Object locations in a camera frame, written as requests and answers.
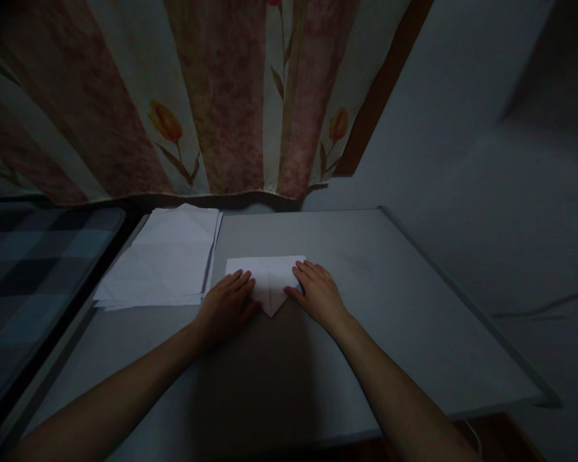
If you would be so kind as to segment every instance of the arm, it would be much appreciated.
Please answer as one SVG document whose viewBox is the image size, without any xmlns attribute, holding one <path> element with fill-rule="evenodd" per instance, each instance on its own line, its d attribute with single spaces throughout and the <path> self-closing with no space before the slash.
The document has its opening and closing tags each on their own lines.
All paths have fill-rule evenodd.
<svg viewBox="0 0 578 462">
<path fill-rule="evenodd" d="M 137 427 L 162 394 L 199 356 L 232 338 L 260 308 L 245 305 L 250 272 L 226 276 L 208 292 L 193 322 L 84 393 L 37 427 L 6 457 L 102 460 Z"/>
<path fill-rule="evenodd" d="M 342 303 L 328 271 L 297 262 L 293 274 L 304 295 L 289 296 L 336 341 L 355 372 L 383 433 L 408 461 L 476 461 L 477 454 L 437 405 L 371 339 Z"/>
</svg>

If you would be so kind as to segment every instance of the wrist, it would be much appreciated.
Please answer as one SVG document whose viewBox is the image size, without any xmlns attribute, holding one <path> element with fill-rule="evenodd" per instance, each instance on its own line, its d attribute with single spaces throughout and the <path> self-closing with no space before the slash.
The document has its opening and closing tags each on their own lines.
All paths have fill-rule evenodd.
<svg viewBox="0 0 578 462">
<path fill-rule="evenodd" d="M 359 325 L 357 320 L 345 309 L 329 324 L 326 330 L 334 340 L 338 341 L 350 332 L 356 324 Z"/>
<path fill-rule="evenodd" d="M 194 321 L 181 328 L 175 337 L 187 364 L 205 354 L 212 346 L 204 330 Z"/>
</svg>

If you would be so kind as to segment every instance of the table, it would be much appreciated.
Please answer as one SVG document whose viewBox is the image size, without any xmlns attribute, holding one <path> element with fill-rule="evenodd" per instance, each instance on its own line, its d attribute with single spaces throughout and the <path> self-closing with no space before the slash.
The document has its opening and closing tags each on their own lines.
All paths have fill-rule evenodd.
<svg viewBox="0 0 578 462">
<path fill-rule="evenodd" d="M 300 254 L 330 270 L 349 311 L 448 416 L 556 404 L 386 209 L 225 216 L 213 282 L 228 258 Z M 98 311 L 28 430 L 196 314 L 196 307 Z M 288 301 L 188 369 L 110 459 L 242 457 L 379 433 L 341 351 Z"/>
</svg>

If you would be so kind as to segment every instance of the white paper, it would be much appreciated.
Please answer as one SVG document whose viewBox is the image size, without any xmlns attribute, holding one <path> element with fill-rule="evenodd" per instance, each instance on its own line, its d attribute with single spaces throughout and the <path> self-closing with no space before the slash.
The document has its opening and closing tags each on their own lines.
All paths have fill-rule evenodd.
<svg viewBox="0 0 578 462">
<path fill-rule="evenodd" d="M 155 209 L 101 281 L 94 299 L 107 311 L 198 305 L 209 288 L 222 213 L 183 204 Z"/>
<path fill-rule="evenodd" d="M 296 261 L 305 259 L 303 255 L 227 259 L 225 274 L 233 274 L 238 270 L 251 271 L 257 282 L 250 297 L 261 302 L 262 310 L 273 317 L 287 299 L 285 287 L 299 287 L 292 268 Z"/>
</svg>

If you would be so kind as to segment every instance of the checkered fabric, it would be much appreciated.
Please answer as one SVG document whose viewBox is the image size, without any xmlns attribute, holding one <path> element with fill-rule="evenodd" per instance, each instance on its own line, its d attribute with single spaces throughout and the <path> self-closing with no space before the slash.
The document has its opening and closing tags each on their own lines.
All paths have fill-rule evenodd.
<svg viewBox="0 0 578 462">
<path fill-rule="evenodd" d="M 123 220 L 121 209 L 0 212 L 0 392 L 49 334 Z"/>
</svg>

